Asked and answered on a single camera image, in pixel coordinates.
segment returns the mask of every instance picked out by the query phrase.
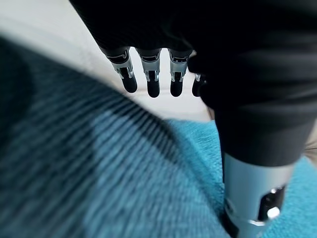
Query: white surface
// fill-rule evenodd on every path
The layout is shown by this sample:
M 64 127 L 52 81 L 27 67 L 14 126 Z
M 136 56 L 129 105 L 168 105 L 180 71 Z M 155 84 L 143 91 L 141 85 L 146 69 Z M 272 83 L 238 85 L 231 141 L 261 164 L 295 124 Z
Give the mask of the white surface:
M 131 48 L 138 91 L 127 93 L 120 77 L 67 0 L 1 0 L 0 35 L 111 85 L 162 118 L 210 120 L 206 106 L 200 98 L 192 96 L 193 74 L 185 75 L 182 95 L 171 96 L 166 49 L 160 56 L 161 93 L 153 99 L 147 95 L 140 57 Z

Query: prosthetic hand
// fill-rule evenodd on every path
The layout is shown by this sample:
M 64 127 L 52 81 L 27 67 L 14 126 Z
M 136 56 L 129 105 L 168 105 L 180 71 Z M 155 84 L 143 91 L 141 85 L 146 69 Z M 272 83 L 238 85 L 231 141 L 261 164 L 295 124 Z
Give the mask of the prosthetic hand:
M 309 1 L 165 9 L 134 2 L 125 5 L 131 15 L 119 10 L 122 3 L 71 3 L 128 92 L 137 90 L 129 47 L 141 57 L 151 97 L 159 95 L 161 48 L 169 49 L 173 96 L 181 94 L 187 63 L 197 74 L 193 94 L 214 109 L 219 132 L 224 226 L 232 237 L 261 237 L 282 210 L 317 114 L 317 55 L 310 47 L 317 22 Z M 189 59 L 192 50 L 197 55 Z

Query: finger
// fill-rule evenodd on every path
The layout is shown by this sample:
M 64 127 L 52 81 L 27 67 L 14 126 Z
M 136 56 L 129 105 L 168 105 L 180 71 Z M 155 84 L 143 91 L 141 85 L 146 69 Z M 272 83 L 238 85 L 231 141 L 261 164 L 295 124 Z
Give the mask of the finger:
M 120 47 L 114 50 L 101 48 L 101 51 L 110 60 L 114 70 L 120 75 L 125 90 L 129 93 L 137 91 L 138 85 L 133 73 L 129 47 Z
M 148 94 L 152 98 L 159 95 L 159 55 L 161 49 L 136 49 L 140 55 L 143 72 L 147 78 Z
M 193 83 L 192 93 L 195 97 L 200 96 L 200 87 L 206 83 L 205 76 L 203 74 L 196 74 L 195 80 Z
M 192 50 L 175 51 L 168 49 L 170 58 L 170 93 L 174 97 L 181 95 L 183 90 L 183 79 L 187 69 L 187 60 Z

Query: black fingertip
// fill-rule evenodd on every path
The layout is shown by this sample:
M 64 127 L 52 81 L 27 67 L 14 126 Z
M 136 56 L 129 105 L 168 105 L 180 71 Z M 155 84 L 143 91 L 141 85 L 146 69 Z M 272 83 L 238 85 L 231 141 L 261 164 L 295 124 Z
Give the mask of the black fingertip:
M 171 81 L 170 83 L 170 93 L 174 97 L 178 97 L 181 95 L 183 91 L 183 82 L 173 82 Z
M 124 77 L 122 82 L 125 90 L 127 90 L 129 93 L 134 93 L 137 91 L 138 85 L 134 76 L 132 78 Z
M 200 97 L 200 94 L 199 94 L 200 86 L 201 86 L 201 83 L 199 81 L 194 80 L 192 93 L 195 97 Z
M 148 82 L 148 94 L 151 98 L 156 98 L 159 95 L 159 81 Z

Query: blue fabric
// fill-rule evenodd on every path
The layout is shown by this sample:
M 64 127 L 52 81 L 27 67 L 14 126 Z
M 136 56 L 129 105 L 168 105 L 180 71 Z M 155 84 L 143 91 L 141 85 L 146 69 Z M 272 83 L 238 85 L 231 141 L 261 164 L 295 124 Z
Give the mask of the blue fabric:
M 4 40 L 0 59 L 0 238 L 229 237 L 213 122 L 161 121 Z M 303 158 L 265 238 L 317 237 L 316 188 Z

